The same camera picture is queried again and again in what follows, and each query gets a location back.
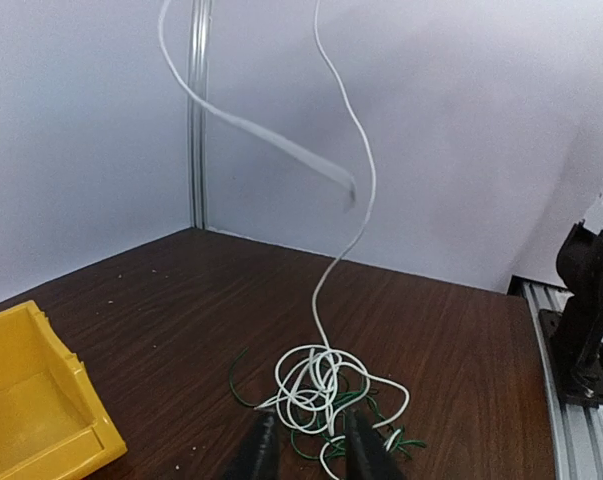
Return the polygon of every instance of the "brown table surface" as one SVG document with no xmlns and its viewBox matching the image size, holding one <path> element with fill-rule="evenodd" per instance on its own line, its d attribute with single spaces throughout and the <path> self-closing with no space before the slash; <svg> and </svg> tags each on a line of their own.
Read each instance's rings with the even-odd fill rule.
<svg viewBox="0 0 603 480">
<path fill-rule="evenodd" d="M 90 478 L 215 478 L 289 348 L 319 342 L 310 296 L 328 259 L 186 230 L 54 280 L 34 299 L 81 360 L 128 453 Z M 319 299 L 334 346 L 406 385 L 425 440 L 409 478 L 554 478 L 543 373 L 523 299 L 350 262 Z M 401 395 L 380 386 L 385 412 Z M 281 478 L 323 479 L 283 435 Z"/>
</svg>

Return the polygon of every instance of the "gray wall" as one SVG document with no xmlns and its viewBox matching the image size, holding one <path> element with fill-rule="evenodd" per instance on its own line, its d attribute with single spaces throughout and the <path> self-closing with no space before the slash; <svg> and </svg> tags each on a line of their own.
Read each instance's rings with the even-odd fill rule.
<svg viewBox="0 0 603 480">
<path fill-rule="evenodd" d="M 0 1 L 0 300 L 189 225 L 186 103 L 158 8 Z M 167 25 L 183 66 L 190 11 Z"/>
<path fill-rule="evenodd" d="M 313 1 L 215 0 L 209 97 L 335 159 L 361 142 L 314 47 Z M 379 170 L 350 258 L 504 290 L 554 258 L 603 178 L 603 0 L 326 0 L 324 44 Z M 364 203 L 209 119 L 214 229 L 333 255 Z"/>
</svg>

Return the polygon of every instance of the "green wire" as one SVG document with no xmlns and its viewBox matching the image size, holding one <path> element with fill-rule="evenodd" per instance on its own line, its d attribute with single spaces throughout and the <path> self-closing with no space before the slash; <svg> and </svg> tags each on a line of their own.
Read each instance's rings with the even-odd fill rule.
<svg viewBox="0 0 603 480">
<path fill-rule="evenodd" d="M 232 379 L 232 375 L 234 373 L 234 367 L 236 367 L 237 362 L 239 360 L 241 360 L 247 352 L 248 352 L 248 347 L 245 347 L 243 349 L 243 351 L 239 354 L 239 356 L 234 359 L 234 361 L 232 362 L 232 365 L 230 365 L 230 375 L 229 375 L 230 391 L 232 392 L 232 395 L 234 395 L 234 398 L 236 399 L 236 401 L 239 402 L 241 405 L 243 405 L 244 407 L 248 407 L 248 408 L 254 408 L 259 404 L 258 403 L 248 403 L 245 400 L 243 400 L 241 398 L 241 396 L 237 393 L 236 388 L 234 388 L 234 380 Z"/>
<path fill-rule="evenodd" d="M 229 384 L 230 384 L 230 391 L 232 392 L 232 395 L 234 396 L 234 398 L 236 399 L 237 402 L 239 402 L 244 407 L 254 408 L 254 407 L 258 406 L 259 404 L 249 403 L 249 402 L 245 401 L 243 398 L 241 398 L 241 396 L 239 395 L 239 393 L 237 392 L 237 390 L 234 386 L 234 379 L 233 379 L 234 369 L 235 369 L 237 363 L 239 362 L 239 360 L 241 360 L 243 358 L 243 356 L 247 353 L 247 351 L 248 351 L 248 348 L 247 347 L 244 348 L 241 351 L 241 353 L 239 353 L 239 355 L 234 359 L 232 364 L 230 365 Z M 320 369 L 322 369 L 322 373 L 327 371 L 328 368 L 329 368 L 329 364 L 325 365 L 325 364 L 321 363 Z M 339 379 L 343 380 L 343 382 L 345 383 L 345 391 L 337 393 L 337 395 L 335 396 L 335 398 L 334 398 L 334 409 L 335 410 L 337 410 L 339 407 L 342 407 L 343 405 L 347 404 L 352 399 L 361 396 L 361 394 L 364 392 L 364 384 L 365 384 L 365 382 L 362 381 L 361 387 L 359 390 L 350 390 L 350 382 L 348 381 L 347 377 L 345 375 L 343 375 L 341 372 L 337 372 L 337 375 L 339 376 Z M 310 388 L 309 385 L 302 384 L 302 386 Z M 384 420 L 386 420 L 386 417 L 384 417 L 381 414 L 381 411 L 379 409 L 379 404 L 374 399 L 374 396 L 377 395 L 378 393 L 379 393 L 379 390 L 377 390 L 376 388 L 370 388 L 370 389 L 368 389 L 368 392 L 364 398 L 368 405 L 368 408 L 372 411 L 375 419 L 377 421 L 384 421 Z M 341 420 L 342 420 L 341 421 L 342 431 L 345 432 L 345 430 L 346 430 L 345 412 L 339 412 L 339 415 L 341 416 Z M 295 407 L 295 410 L 293 411 L 293 416 L 295 416 L 300 421 L 302 421 L 298 407 Z M 321 429 L 322 426 L 324 426 L 321 415 L 317 415 L 317 418 L 312 426 L 314 426 L 318 429 Z M 386 425 L 386 427 L 388 428 L 388 431 L 390 433 L 394 433 L 396 431 L 396 428 L 392 424 L 388 424 L 388 425 Z M 418 447 L 418 448 L 426 448 L 427 447 L 427 444 L 425 442 L 422 442 L 421 440 L 404 440 L 403 435 L 405 434 L 405 427 L 401 427 L 400 431 L 401 431 L 401 433 L 397 435 L 396 439 L 393 442 L 393 445 L 390 447 L 390 452 L 399 451 L 403 455 L 405 455 L 406 458 L 411 459 L 412 455 L 410 455 L 410 453 L 404 447 L 408 447 L 408 446 L 409 447 Z M 295 440 L 295 435 L 297 435 L 298 433 L 299 432 L 297 432 L 295 430 L 290 430 L 290 444 L 292 445 L 292 449 L 301 458 L 304 458 L 305 460 L 319 461 L 319 456 L 308 455 L 307 453 L 304 453 L 299 449 L 299 447 L 296 444 L 296 440 Z M 326 460 L 340 458 L 340 457 L 345 456 L 345 441 L 344 440 L 339 440 L 339 441 L 335 442 L 325 432 L 321 432 L 320 435 L 326 442 L 328 442 L 330 444 L 330 446 L 333 449 L 332 452 L 330 452 L 329 454 L 327 454 L 325 456 Z"/>
</svg>

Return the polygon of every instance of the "metal frame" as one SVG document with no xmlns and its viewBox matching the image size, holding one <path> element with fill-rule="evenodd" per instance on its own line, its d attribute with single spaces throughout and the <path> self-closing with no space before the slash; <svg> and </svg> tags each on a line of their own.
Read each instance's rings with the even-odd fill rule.
<svg viewBox="0 0 603 480">
<path fill-rule="evenodd" d="M 541 351 L 556 477 L 559 480 L 603 479 L 603 406 L 584 408 L 559 400 L 539 324 L 539 310 L 563 311 L 570 294 L 560 288 L 530 281 L 523 282 L 522 291 L 530 306 Z"/>
<path fill-rule="evenodd" d="M 213 0 L 193 0 L 188 78 L 190 88 L 207 96 L 207 47 Z M 190 220 L 193 227 L 207 227 L 205 188 L 205 110 L 188 98 L 188 173 L 190 177 Z"/>
</svg>

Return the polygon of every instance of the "yellow plastic bin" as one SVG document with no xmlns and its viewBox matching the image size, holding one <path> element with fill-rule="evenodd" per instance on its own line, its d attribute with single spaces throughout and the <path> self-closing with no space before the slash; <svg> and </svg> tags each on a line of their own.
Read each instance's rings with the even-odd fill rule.
<svg viewBox="0 0 603 480">
<path fill-rule="evenodd" d="M 32 301 L 0 313 L 0 480 L 81 479 L 126 452 L 83 363 Z"/>
</svg>

